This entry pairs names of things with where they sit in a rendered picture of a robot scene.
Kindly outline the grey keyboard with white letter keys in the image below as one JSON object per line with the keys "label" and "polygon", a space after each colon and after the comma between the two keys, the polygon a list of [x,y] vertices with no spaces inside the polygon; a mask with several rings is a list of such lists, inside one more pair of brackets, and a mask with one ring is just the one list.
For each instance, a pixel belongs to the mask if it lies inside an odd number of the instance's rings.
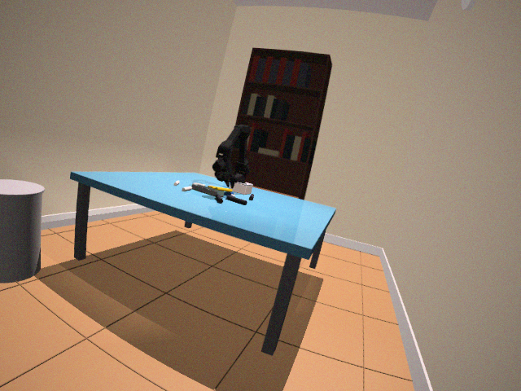
{"label": "grey keyboard with white letter keys", "polygon": [[194,189],[196,191],[200,191],[200,192],[206,193],[206,194],[209,194],[211,196],[215,196],[216,194],[218,194],[220,197],[223,197],[223,195],[224,195],[223,191],[218,191],[218,190],[213,189],[211,187],[206,187],[206,186],[203,186],[203,185],[200,185],[200,184],[192,184],[192,189]]}

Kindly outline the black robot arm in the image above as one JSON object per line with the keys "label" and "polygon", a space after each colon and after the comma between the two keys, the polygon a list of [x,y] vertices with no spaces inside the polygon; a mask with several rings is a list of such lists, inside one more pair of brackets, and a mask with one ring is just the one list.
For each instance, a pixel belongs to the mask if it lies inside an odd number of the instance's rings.
{"label": "black robot arm", "polygon": [[[216,163],[212,166],[212,168],[216,172],[218,172],[218,174],[216,175],[218,181],[223,182],[229,177],[228,171],[222,169],[225,166],[230,165],[230,156],[233,150],[232,146],[237,137],[239,136],[239,159],[236,162],[235,172],[238,172],[238,174],[243,175],[243,179],[241,179],[239,182],[245,183],[246,174],[249,175],[250,173],[247,161],[247,138],[250,135],[250,133],[250,126],[236,125],[232,133],[229,135],[228,139],[220,144],[220,146],[217,149],[216,155],[216,158],[218,158],[218,160],[216,160]],[[219,154],[223,154],[223,156]]]}

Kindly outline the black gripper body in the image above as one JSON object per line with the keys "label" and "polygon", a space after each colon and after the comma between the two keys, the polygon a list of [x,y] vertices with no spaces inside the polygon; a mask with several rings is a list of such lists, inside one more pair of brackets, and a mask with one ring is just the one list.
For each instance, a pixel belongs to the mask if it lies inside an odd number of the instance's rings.
{"label": "black gripper body", "polygon": [[[242,174],[233,174],[234,171],[232,171],[232,168],[231,168],[232,166],[233,166],[233,165],[230,164],[230,165],[228,165],[228,166],[225,166],[222,170],[227,170],[227,171],[228,171],[228,173],[229,173],[229,177],[228,177],[228,178],[230,178],[230,180],[231,180],[232,182],[238,182],[238,181],[240,181],[241,179],[243,179],[243,175],[242,175]],[[218,174],[218,172],[215,172],[215,176],[216,176],[217,174]]]}

